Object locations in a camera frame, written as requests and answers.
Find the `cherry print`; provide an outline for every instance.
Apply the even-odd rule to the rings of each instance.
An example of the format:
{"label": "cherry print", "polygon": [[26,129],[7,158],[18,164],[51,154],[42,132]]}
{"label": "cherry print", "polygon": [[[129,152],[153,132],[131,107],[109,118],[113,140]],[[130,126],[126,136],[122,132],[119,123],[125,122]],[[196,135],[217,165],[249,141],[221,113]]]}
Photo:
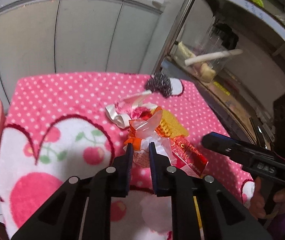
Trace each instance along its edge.
{"label": "cherry print", "polygon": [[23,153],[27,157],[31,157],[34,154],[29,142],[27,142],[26,145],[24,146]]}
{"label": "cherry print", "polygon": [[118,222],[126,215],[126,205],[118,200],[110,205],[110,221]]}
{"label": "cherry print", "polygon": [[105,156],[105,152],[101,147],[88,147],[83,152],[83,158],[87,164],[98,165]]}
{"label": "cherry print", "polygon": [[44,142],[57,142],[59,139],[60,131],[57,127],[53,126],[44,138]]}

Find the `red wrapper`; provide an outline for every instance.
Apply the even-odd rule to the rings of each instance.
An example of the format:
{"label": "red wrapper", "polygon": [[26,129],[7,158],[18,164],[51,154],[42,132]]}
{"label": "red wrapper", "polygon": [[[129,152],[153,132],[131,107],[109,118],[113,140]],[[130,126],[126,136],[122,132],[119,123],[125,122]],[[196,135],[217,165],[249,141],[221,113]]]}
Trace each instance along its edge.
{"label": "red wrapper", "polygon": [[173,155],[182,163],[188,165],[200,177],[208,163],[206,157],[183,136],[170,139],[170,142]]}

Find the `plastic packaging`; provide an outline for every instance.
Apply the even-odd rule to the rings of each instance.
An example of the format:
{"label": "plastic packaging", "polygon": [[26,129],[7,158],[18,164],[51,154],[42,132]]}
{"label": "plastic packaging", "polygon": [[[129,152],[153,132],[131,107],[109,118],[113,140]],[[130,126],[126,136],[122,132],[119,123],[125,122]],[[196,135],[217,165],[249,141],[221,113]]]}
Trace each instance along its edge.
{"label": "plastic packaging", "polygon": [[130,120],[130,133],[128,143],[133,144],[133,161],[142,167],[150,167],[149,165],[149,144],[155,143],[156,152],[158,154],[167,156],[171,164],[176,164],[177,159],[172,154],[171,143],[169,138],[161,137],[157,134],[155,129],[159,126],[163,110],[157,107],[153,115],[148,120]]}

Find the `orange plastic wrapper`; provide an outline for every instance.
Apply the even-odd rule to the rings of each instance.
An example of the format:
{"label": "orange plastic wrapper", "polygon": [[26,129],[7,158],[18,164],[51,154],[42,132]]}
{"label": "orange plastic wrapper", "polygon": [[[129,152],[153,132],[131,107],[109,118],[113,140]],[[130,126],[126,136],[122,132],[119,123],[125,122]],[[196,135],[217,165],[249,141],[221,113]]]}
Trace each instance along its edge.
{"label": "orange plastic wrapper", "polygon": [[148,120],[136,119],[129,121],[129,138],[124,144],[127,145],[128,143],[132,143],[133,161],[142,167],[150,167],[149,144],[151,142],[155,143],[158,154],[167,156],[171,164],[177,163],[176,157],[172,154],[169,138],[161,137],[155,131],[160,124],[162,113],[162,108],[158,106]]}
{"label": "orange plastic wrapper", "polygon": [[173,155],[201,177],[208,163],[206,157],[183,136],[177,136],[170,141]]}

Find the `yellow sponge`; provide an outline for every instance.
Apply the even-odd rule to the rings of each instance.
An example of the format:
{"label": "yellow sponge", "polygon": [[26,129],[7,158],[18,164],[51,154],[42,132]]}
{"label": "yellow sponge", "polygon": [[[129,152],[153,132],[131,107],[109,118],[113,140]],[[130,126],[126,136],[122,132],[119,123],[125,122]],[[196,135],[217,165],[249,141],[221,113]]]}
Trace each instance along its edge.
{"label": "yellow sponge", "polygon": [[177,118],[167,110],[163,109],[163,116],[156,132],[163,137],[175,138],[183,135],[188,136],[189,132],[179,123]]}

